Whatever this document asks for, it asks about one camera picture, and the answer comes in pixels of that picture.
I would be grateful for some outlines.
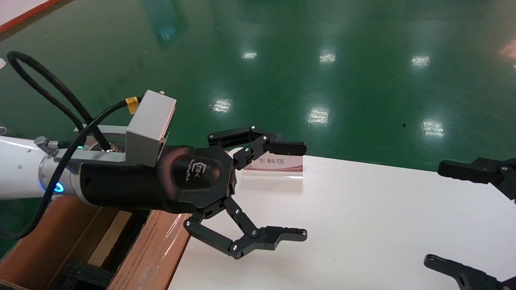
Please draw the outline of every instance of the black cable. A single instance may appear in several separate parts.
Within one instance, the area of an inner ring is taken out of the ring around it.
[[[36,214],[34,215],[34,218],[30,221],[29,225],[21,233],[17,233],[17,234],[0,231],[1,239],[21,239],[21,238],[25,237],[26,235],[30,234],[36,228],[39,221],[43,217],[43,214],[45,213],[47,206],[49,205],[52,194],[54,193],[54,189],[56,188],[56,184],[57,184],[57,182],[59,182],[59,179],[61,178],[61,174],[63,173],[66,166],[68,165],[68,162],[72,158],[73,153],[75,152],[75,150],[77,150],[77,146],[80,146],[84,142],[86,137],[94,130],[94,128],[97,128],[98,124],[100,122],[102,122],[107,116],[109,116],[114,111],[116,111],[120,108],[123,108],[125,106],[127,106],[127,103],[124,100],[124,101],[121,101],[121,102],[107,108],[102,113],[100,113],[95,119],[93,119],[93,121],[91,123],[89,123],[79,133],[79,136],[72,142],[70,147],[68,147],[68,149],[66,150],[61,161],[57,165],[57,168],[54,171],[54,174],[52,174],[49,185],[46,188],[45,193],[43,194],[43,199],[41,200],[38,210],[36,211]]]
[[[34,88],[38,93],[43,95],[45,99],[49,100],[54,106],[63,111],[72,121],[75,126],[79,129],[79,131],[83,128],[81,121],[77,118],[68,108],[66,108],[63,104],[61,104],[55,97],[53,97],[49,92],[43,89],[28,73],[22,68],[22,66],[18,63],[18,60],[25,63],[40,75],[42,75],[49,83],[51,83],[62,95],[72,104],[72,106],[79,112],[79,114],[84,119],[85,123],[89,124],[93,121],[93,118],[86,111],[84,106],[79,102],[79,100],[75,97],[75,95],[48,69],[46,69],[42,64],[33,59],[32,57],[21,53],[21,52],[8,52],[7,60],[14,68],[14,70],[22,77],[24,81],[26,81],[32,88]],[[111,145],[107,141],[106,137],[100,132],[99,128],[95,126],[92,130],[92,134],[95,139],[99,142],[99,145],[103,150],[111,149]]]

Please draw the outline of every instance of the silver metal bracket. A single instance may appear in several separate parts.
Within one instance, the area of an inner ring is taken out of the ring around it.
[[[107,138],[125,137],[124,152],[77,150],[70,163],[154,167],[167,141],[176,102],[173,98],[147,90],[127,127],[99,125]],[[65,152],[66,149],[59,149],[55,159],[60,161]]]

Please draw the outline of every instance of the blue indicator light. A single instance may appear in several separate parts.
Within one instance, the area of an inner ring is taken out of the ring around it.
[[[60,184],[59,182],[56,183],[56,188],[54,189],[55,192],[63,192],[65,190],[65,188],[63,187],[62,184]]]

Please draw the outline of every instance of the green epoxy floor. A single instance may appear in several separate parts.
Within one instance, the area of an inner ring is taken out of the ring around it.
[[[310,155],[435,171],[516,156],[514,15],[513,0],[74,0],[0,36],[0,57],[32,55],[92,115],[165,91],[170,143],[254,124]],[[9,66],[0,100],[8,135],[73,138]]]

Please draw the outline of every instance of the white tabletop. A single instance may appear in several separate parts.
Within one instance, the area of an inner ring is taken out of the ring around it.
[[[423,265],[430,253],[516,276],[516,205],[492,185],[312,156],[304,166],[302,181],[239,173],[234,199],[257,227],[307,229],[305,242],[234,260],[191,238],[169,289],[458,290]],[[225,212],[203,224],[241,236]]]

